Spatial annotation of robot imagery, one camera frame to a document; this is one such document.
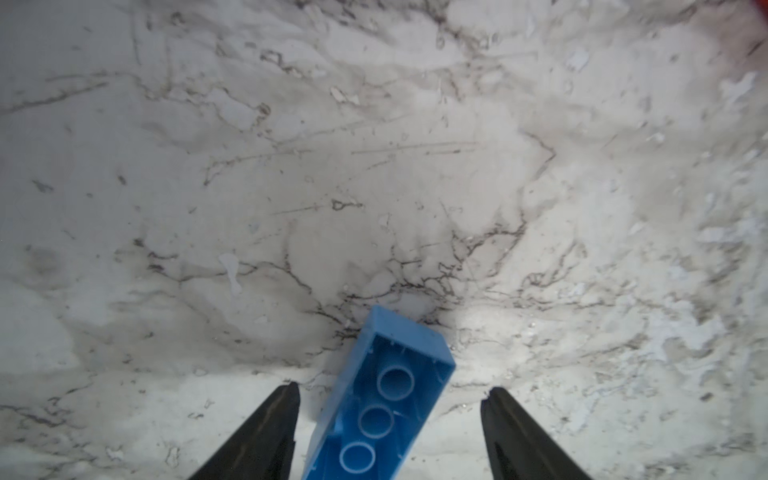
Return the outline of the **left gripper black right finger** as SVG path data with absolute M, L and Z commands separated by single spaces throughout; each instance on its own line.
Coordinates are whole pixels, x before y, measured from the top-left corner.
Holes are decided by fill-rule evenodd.
M 590 480 L 506 389 L 492 388 L 480 412 L 495 480 Z

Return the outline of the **blue long lego brick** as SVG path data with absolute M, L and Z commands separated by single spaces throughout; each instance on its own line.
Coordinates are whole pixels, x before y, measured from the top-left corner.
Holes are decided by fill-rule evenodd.
M 304 478 L 395 478 L 455 368 L 440 333 L 374 306 L 321 411 Z

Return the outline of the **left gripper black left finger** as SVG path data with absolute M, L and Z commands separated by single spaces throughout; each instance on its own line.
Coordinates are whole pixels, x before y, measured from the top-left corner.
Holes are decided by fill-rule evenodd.
M 191 480 L 287 480 L 299 409 L 298 384 L 277 387 Z

